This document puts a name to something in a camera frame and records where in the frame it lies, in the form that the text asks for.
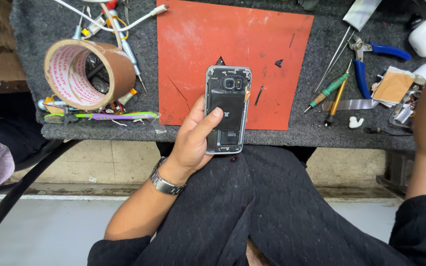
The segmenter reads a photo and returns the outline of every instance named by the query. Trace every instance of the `hand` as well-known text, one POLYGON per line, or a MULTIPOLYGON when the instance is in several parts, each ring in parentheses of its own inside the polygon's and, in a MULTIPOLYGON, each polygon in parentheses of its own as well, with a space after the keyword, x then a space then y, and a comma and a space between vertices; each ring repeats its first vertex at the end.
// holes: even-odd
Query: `hand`
POLYGON ((185 184, 213 157, 213 154, 205 154, 206 136, 222 118, 219 107, 204 117, 204 96, 199 97, 178 130, 172 153, 159 167, 160 176, 175 185, 185 184))

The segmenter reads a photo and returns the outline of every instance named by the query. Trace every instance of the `brown packing tape roll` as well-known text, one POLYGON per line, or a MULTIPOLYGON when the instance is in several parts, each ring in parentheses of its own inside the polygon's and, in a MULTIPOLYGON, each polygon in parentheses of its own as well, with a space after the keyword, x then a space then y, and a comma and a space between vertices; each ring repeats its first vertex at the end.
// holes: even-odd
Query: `brown packing tape roll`
POLYGON ((126 53, 115 45, 64 39, 49 47, 44 59, 45 79, 64 102, 81 110, 96 110, 134 88, 136 73, 126 53), (90 52, 109 74, 109 92, 98 92, 87 79, 85 61, 90 52))

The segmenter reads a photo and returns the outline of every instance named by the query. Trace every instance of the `wristwatch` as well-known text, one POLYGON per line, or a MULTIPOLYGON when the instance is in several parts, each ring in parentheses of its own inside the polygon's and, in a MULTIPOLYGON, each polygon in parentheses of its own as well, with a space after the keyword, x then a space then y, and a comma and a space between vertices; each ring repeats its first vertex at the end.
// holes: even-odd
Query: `wristwatch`
POLYGON ((170 183, 170 181, 165 180, 159 175, 159 166, 167 160, 167 157, 162 156, 161 159, 157 162, 152 170, 151 182, 154 184, 155 188, 165 194, 169 195, 178 195, 186 187, 186 184, 183 186, 178 186, 170 183))

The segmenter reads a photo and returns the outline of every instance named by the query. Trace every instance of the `phone back without cover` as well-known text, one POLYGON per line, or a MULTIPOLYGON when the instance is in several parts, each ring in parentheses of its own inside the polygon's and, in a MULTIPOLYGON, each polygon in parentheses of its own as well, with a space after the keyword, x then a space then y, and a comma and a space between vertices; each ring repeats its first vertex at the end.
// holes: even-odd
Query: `phone back without cover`
POLYGON ((211 66, 206 71, 205 116, 216 107, 223 118, 206 137, 207 154, 239 153, 251 87, 251 69, 235 66, 211 66))

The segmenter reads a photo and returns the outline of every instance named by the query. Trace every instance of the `red silicone mat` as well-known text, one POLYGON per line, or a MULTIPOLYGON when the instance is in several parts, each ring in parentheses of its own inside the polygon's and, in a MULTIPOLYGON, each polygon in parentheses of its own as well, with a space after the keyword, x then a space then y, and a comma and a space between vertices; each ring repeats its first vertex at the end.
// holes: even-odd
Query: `red silicone mat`
POLYGON ((206 69, 221 56, 226 65, 252 70, 246 129, 287 130, 313 16, 157 0, 161 4, 170 6, 157 16, 161 124, 182 124, 204 94, 206 69))

